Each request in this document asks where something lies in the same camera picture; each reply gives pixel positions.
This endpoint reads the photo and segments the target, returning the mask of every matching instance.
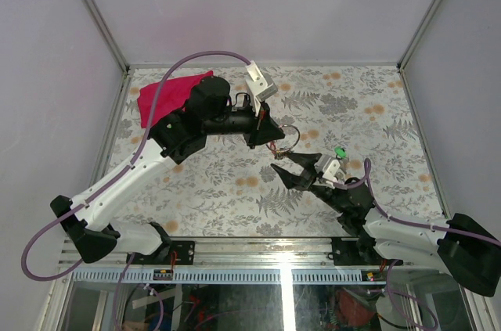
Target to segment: pink fabric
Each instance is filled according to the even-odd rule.
[[[153,115],[153,125],[162,117],[168,115],[173,110],[181,108],[189,98],[189,93],[193,86],[200,83],[202,78],[213,75],[212,70],[205,74],[190,75],[189,77],[172,78],[164,83],[160,96],[158,98],[157,108]],[[141,114],[141,128],[145,128],[150,117],[150,109],[153,104],[153,97],[157,91],[160,82],[152,83],[141,88],[138,97],[139,113]]]

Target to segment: glass panel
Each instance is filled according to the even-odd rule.
[[[414,329],[394,309],[382,285],[367,285],[369,282],[356,286],[292,285],[291,277],[287,280],[285,274],[281,272],[281,285],[153,284],[163,298],[164,320],[160,330]],[[418,305],[396,296],[408,318],[432,327],[433,320],[425,310],[429,307],[438,317],[439,331],[472,330],[460,289],[450,276],[429,270],[395,270],[391,281],[395,290],[420,300]],[[114,330],[112,302],[115,287],[112,283],[76,282],[72,304],[61,330]],[[157,326],[160,304],[143,288],[144,285],[137,284],[121,286],[117,298],[117,320],[124,331],[151,331]],[[99,298],[105,304],[101,308],[101,318]]]

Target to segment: floral tablecloth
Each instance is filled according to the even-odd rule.
[[[211,68],[245,90],[243,67]],[[210,68],[186,68],[175,77]],[[416,132],[402,81],[395,67],[267,67],[279,93],[268,100],[279,124],[301,131],[295,151],[332,153],[343,146],[350,156],[348,175],[361,176],[362,162],[373,162],[373,187],[389,210],[437,217],[442,213]],[[117,131],[110,167],[138,145],[143,130],[139,89],[159,81],[167,69],[135,69]],[[293,142],[293,132],[286,142]],[[207,147],[147,185],[118,218],[157,221],[172,236],[344,236],[337,214],[307,192],[287,191],[263,146],[251,150],[238,135],[209,137]]]

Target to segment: white robotic arm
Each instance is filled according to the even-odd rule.
[[[170,239],[157,223],[124,223],[114,216],[145,184],[203,149],[208,135],[243,134],[252,149],[284,138],[265,102],[277,87],[254,62],[247,70],[248,93],[242,106],[228,104],[227,81],[214,76],[204,78],[193,87],[181,109],[152,126],[144,146],[89,189],[71,199],[58,196],[51,202],[58,217],[80,207],[61,225],[84,262],[98,261],[111,251],[150,257],[168,255]]]
[[[403,260],[449,274],[472,292],[494,295],[501,277],[501,248],[472,218],[455,214],[451,220],[426,219],[386,213],[370,188],[370,161],[364,163],[363,178],[345,181],[347,157],[342,149],[336,149],[335,157],[321,153],[288,153],[287,157],[304,169],[295,175],[272,164],[283,184],[312,192],[340,213],[337,220],[343,229],[357,238],[332,238],[335,265]]]

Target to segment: white wall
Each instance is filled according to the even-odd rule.
[[[0,0],[0,329],[34,328],[49,283],[20,270],[49,203],[90,181],[120,71],[80,0]],[[61,228],[29,263],[55,272]]]
[[[449,206],[498,239],[500,54],[501,0],[445,0],[406,69]]]
[[[129,63],[171,63],[208,49],[268,62],[396,63],[431,0],[96,3]]]

